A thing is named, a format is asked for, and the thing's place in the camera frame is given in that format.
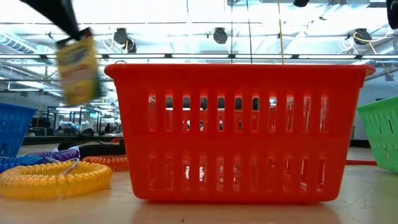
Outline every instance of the green plastic basket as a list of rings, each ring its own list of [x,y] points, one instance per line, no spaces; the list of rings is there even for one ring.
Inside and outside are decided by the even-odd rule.
[[[379,167],[398,172],[398,96],[358,107]]]

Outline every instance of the ceiling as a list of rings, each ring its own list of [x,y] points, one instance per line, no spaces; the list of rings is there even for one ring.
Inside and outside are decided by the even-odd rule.
[[[372,35],[376,51],[395,54],[396,31],[388,26],[385,7],[372,7],[380,0],[339,1],[311,0],[298,8],[292,1],[281,0],[280,17],[276,1],[240,0],[227,4],[224,0],[84,0],[73,1],[81,29],[91,27],[99,54],[124,54],[113,43],[113,32],[125,27],[137,45],[137,54],[374,54],[369,44],[356,45],[348,33],[366,28]],[[279,38],[279,18],[282,38]],[[223,27],[227,43],[217,44],[212,33]],[[0,55],[19,54],[1,59],[0,78],[24,80],[57,80],[58,72],[53,60],[26,59],[21,52],[1,44],[6,35],[28,46],[35,54],[53,54],[55,42],[68,36],[48,19],[19,0],[8,0],[0,7]],[[119,59],[102,58],[99,69]],[[220,58],[150,58],[123,59],[129,63],[231,63]],[[248,58],[234,63],[250,63]],[[286,63],[354,63],[355,60],[286,60]],[[254,63],[280,63],[280,60],[254,60]],[[9,83],[0,82],[7,90]],[[46,82],[46,88],[59,89],[59,82]],[[12,87],[26,85],[12,82]],[[106,88],[114,89],[113,82]]]

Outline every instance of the table surface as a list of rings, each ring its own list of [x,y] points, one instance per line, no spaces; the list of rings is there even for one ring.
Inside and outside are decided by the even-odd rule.
[[[20,153],[56,145],[24,146]],[[350,148],[348,159],[373,160],[370,149]],[[312,205],[206,205],[149,203],[131,191],[128,172],[110,187],[61,200],[0,196],[0,223],[397,223],[398,176],[376,166],[346,166],[340,196]]]

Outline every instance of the red plastic basket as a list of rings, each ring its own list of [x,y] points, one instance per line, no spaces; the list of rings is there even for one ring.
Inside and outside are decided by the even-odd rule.
[[[333,200],[359,89],[373,71],[367,65],[106,67],[118,91],[134,194],[166,201]]]

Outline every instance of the plastic basket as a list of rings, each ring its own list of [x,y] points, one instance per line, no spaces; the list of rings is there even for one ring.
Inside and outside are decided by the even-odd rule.
[[[0,103],[0,157],[16,157],[36,109]]]
[[[398,96],[358,107],[377,165],[398,172]]]
[[[333,200],[359,89],[373,71],[367,65],[106,67],[118,91],[134,194],[165,201]],[[173,98],[172,110],[166,97]]]

